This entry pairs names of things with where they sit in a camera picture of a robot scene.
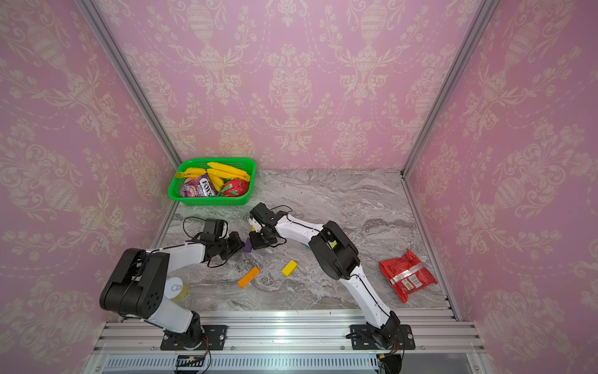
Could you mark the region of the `purple block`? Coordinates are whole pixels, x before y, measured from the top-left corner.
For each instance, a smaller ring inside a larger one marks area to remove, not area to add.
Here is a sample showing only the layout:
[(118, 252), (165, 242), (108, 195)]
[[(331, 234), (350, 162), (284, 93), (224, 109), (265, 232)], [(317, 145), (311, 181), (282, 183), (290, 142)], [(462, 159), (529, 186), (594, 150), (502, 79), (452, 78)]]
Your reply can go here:
[(253, 249), (253, 247), (252, 247), (251, 240), (248, 238), (245, 241), (244, 248), (243, 248), (243, 253), (251, 253), (252, 249)]

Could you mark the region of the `orange block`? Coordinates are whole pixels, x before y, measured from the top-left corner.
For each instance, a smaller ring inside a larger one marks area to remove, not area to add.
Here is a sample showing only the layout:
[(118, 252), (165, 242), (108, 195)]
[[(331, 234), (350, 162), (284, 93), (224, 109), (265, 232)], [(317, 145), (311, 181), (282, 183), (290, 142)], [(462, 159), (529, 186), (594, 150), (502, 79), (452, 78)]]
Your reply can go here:
[(244, 275), (239, 281), (238, 281), (238, 286), (241, 289), (244, 289), (245, 287), (247, 287), (251, 281), (253, 281), (255, 279), (255, 277), (257, 275), (259, 275), (261, 273), (261, 270), (257, 267), (254, 266), (249, 272), (247, 272), (246, 275)]

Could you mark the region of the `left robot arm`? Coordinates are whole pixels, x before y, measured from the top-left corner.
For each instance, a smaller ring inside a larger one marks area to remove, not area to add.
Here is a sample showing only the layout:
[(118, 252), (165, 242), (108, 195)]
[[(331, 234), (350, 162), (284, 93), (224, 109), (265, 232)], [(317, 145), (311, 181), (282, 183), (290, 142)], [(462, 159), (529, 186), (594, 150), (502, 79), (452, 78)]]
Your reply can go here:
[(224, 325), (204, 326), (199, 313), (165, 296), (167, 277), (187, 266), (226, 260), (242, 250), (238, 232), (213, 241), (190, 241), (160, 249), (127, 249), (112, 271), (99, 298), (100, 307), (119, 316), (137, 318), (164, 332), (162, 351), (221, 351)]

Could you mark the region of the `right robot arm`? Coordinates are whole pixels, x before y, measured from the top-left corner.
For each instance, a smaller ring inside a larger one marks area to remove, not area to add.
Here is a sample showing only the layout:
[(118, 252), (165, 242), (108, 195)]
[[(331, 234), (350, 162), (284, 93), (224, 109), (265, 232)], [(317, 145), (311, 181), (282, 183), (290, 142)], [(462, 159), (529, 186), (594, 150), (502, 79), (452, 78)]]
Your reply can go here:
[(251, 210), (248, 223), (252, 226), (249, 237), (254, 249), (277, 246), (279, 240), (308, 246), (324, 273), (350, 292), (364, 314), (366, 341), (391, 352), (415, 349), (411, 329), (401, 324), (397, 314), (379, 297), (361, 266), (358, 248), (336, 222), (313, 224), (259, 204)]

